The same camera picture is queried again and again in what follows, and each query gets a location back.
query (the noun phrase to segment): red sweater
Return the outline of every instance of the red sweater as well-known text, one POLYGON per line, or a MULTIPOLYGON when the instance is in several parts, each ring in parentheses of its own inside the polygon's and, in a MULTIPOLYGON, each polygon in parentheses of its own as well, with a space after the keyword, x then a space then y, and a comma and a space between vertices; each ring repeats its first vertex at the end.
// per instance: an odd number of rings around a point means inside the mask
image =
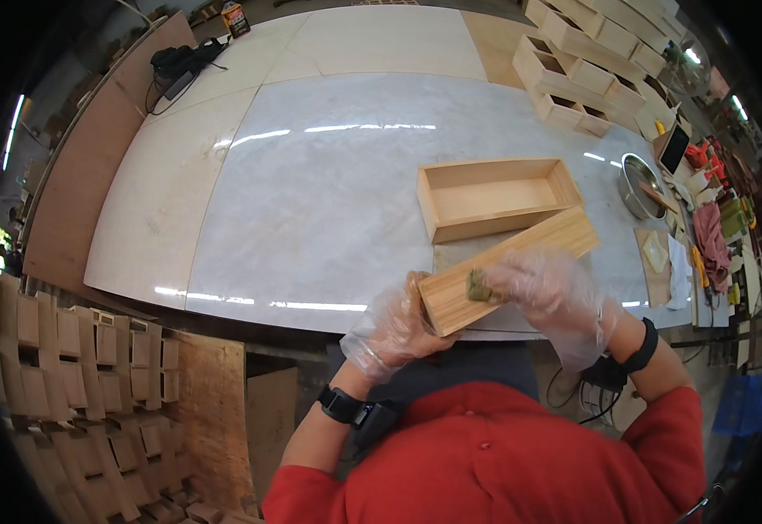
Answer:
POLYGON ((621 440, 518 391, 468 383, 415 402, 345 482, 280 468, 268 524, 671 522, 705 488, 698 393, 652 403, 621 440))

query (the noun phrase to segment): pink cloth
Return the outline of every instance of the pink cloth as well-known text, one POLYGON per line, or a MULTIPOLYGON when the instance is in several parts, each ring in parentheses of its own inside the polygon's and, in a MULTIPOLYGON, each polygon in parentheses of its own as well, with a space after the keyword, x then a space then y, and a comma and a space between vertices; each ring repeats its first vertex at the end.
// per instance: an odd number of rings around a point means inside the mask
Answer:
POLYGON ((731 250, 724 243, 724 234, 721 232, 719 204, 708 202, 695 210, 693 226, 707 277, 717 292, 725 293, 727 270, 731 266, 731 250))

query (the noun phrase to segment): black bag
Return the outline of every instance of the black bag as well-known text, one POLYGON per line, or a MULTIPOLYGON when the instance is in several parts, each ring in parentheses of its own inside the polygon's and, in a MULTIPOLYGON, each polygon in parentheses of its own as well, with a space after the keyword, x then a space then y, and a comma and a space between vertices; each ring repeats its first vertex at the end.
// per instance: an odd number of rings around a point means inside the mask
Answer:
POLYGON ((227 45, 219 44, 217 38, 205 38, 198 48, 188 45, 160 49, 151 57, 156 78, 175 80, 187 71, 195 75, 215 60, 227 45))

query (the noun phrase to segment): green sponge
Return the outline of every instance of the green sponge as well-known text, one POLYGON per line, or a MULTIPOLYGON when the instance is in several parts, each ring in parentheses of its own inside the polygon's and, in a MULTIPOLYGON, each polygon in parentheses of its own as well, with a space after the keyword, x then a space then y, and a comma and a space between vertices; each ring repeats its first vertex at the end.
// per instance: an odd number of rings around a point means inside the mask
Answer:
POLYGON ((469 300, 488 302, 494 292, 491 288, 483 285, 482 271, 472 269, 466 278, 466 296, 469 300))

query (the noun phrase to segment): metal bowl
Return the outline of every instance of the metal bowl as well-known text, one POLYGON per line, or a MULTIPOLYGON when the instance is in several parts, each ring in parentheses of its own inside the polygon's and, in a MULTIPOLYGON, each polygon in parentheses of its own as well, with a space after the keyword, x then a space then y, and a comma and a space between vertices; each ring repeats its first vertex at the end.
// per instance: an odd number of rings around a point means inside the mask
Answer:
POLYGON ((658 176, 648 167, 646 162, 632 152, 622 155, 620 177, 617 179, 617 189, 620 191, 622 202, 628 211, 640 220, 663 221, 666 219, 666 208, 658 204, 640 189, 640 181, 648 183, 660 194, 666 194, 658 176))

